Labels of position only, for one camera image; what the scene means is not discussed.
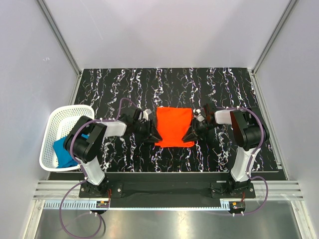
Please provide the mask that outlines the orange t-shirt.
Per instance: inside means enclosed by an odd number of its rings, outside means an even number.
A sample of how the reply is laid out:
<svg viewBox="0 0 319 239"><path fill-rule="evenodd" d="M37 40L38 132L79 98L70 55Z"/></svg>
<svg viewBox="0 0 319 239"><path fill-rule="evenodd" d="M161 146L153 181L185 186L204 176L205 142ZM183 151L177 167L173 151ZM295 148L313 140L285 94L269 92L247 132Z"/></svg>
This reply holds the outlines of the orange t-shirt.
<svg viewBox="0 0 319 239"><path fill-rule="evenodd" d="M155 146L165 147L193 147L194 141L183 142L182 138L187 133L193 111L191 108L160 107L156 111L157 130L162 141Z"/></svg>

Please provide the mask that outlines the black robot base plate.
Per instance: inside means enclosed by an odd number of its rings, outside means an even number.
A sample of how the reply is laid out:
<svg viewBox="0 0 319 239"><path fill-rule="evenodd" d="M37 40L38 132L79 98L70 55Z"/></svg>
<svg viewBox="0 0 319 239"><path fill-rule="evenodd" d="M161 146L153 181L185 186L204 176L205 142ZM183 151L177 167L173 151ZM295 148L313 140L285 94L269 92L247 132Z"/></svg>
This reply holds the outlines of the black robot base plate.
<svg viewBox="0 0 319 239"><path fill-rule="evenodd" d="M212 200L240 201L255 199L253 184L243 193L226 190L228 173L106 173L99 186L84 183L80 187L81 198L110 199L124 202L168 203L199 202L207 205Z"/></svg>

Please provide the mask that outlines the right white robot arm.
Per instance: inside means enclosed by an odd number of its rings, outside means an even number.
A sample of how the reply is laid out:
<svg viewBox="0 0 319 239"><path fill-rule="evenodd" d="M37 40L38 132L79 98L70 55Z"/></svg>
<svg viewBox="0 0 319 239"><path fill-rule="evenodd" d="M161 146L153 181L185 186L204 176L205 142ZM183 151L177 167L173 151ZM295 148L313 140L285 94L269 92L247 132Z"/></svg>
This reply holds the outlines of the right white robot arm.
<svg viewBox="0 0 319 239"><path fill-rule="evenodd" d="M183 142L203 140L214 128L230 125L233 129L237 155L230 170L232 182L226 185L231 197L244 192L243 182L251 180L251 171L255 158L270 134L258 107L213 107L209 104L196 110L189 129L182 137Z"/></svg>

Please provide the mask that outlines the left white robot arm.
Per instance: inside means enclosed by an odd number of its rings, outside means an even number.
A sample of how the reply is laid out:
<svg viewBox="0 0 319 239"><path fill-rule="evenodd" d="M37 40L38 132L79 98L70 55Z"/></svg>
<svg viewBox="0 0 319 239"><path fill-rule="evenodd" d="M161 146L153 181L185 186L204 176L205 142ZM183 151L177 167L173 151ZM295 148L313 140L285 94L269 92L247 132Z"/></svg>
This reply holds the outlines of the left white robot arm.
<svg viewBox="0 0 319 239"><path fill-rule="evenodd" d="M152 119L127 114L120 115L116 120L82 116L67 135L63 147L80 164L85 180L91 184L90 191L96 197L103 197L108 190L97 157L103 139L128 134L137 134L150 143L162 141Z"/></svg>

